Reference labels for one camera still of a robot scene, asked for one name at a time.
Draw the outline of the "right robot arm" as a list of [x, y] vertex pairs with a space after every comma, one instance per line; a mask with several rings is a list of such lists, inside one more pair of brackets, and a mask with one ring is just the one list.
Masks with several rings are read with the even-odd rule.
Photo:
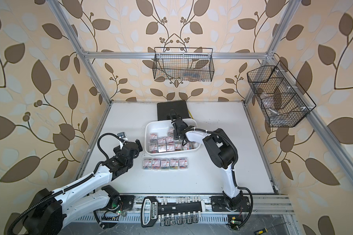
[[248, 203], [248, 215], [242, 222], [229, 222], [232, 230], [239, 231], [249, 220], [254, 206], [252, 192], [246, 187], [237, 185], [235, 164], [238, 162], [238, 150], [224, 132], [218, 128], [215, 131], [203, 130], [187, 123], [182, 117], [171, 109], [169, 113], [174, 128], [174, 137], [185, 145], [195, 142], [203, 145], [214, 165], [222, 170], [223, 203], [227, 211], [235, 212], [242, 209], [241, 204]]

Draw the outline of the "yellow handled screwdriver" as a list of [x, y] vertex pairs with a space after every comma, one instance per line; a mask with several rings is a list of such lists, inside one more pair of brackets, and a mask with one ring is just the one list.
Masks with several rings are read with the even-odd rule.
[[274, 225], [274, 226], [271, 226], [271, 227], [268, 227], [268, 228], [263, 228], [263, 229], [260, 229], [260, 230], [256, 230], [254, 232], [255, 235], [262, 235], [262, 234], [265, 234], [267, 232], [269, 232], [271, 229], [274, 229], [276, 227], [279, 227], [279, 226], [282, 226], [282, 225], [285, 225], [286, 222], [284, 223], [281, 223], [281, 224], [277, 224], [277, 225]]

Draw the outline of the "black socket set holder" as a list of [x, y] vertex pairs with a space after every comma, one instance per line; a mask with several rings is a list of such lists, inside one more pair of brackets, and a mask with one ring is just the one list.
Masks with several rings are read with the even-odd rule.
[[153, 227], [157, 222], [160, 226], [172, 226], [198, 223], [206, 204], [199, 198], [176, 198], [175, 202], [154, 196], [143, 199], [140, 221], [143, 228]]

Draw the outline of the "white plastic storage tray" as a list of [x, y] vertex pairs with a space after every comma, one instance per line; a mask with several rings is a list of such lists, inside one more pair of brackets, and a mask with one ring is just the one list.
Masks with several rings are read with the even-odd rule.
[[200, 148], [196, 142], [186, 142], [174, 136], [171, 120], [153, 121], [145, 129], [145, 151], [151, 156], [192, 152]]

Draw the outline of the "paper clip box removed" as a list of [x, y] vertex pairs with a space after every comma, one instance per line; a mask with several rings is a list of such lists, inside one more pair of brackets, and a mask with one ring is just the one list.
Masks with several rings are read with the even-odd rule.
[[170, 170], [178, 170], [179, 169], [179, 159], [178, 158], [171, 158], [170, 159]]
[[153, 158], [152, 159], [152, 170], [160, 170], [161, 167], [161, 159]]
[[160, 169], [161, 170], [169, 170], [170, 169], [170, 160], [169, 159], [161, 159]]
[[179, 169], [188, 169], [188, 159], [187, 158], [179, 158], [178, 166], [179, 166]]
[[144, 170], [151, 170], [153, 167], [152, 167], [152, 158], [144, 158], [143, 159], [143, 169]]

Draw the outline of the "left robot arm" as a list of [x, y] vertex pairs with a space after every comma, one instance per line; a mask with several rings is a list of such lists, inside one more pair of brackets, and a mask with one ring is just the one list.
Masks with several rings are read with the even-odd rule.
[[105, 136], [113, 136], [120, 142], [114, 149], [113, 157], [110, 158], [97, 142], [106, 159], [98, 162], [90, 174], [68, 185], [54, 191], [40, 190], [29, 208], [9, 225], [6, 233], [14, 234], [16, 225], [21, 222], [29, 235], [57, 235], [69, 223], [106, 207], [119, 196], [109, 183], [132, 168], [133, 160], [143, 148], [139, 140], [129, 142], [112, 133], [105, 133], [99, 139]]

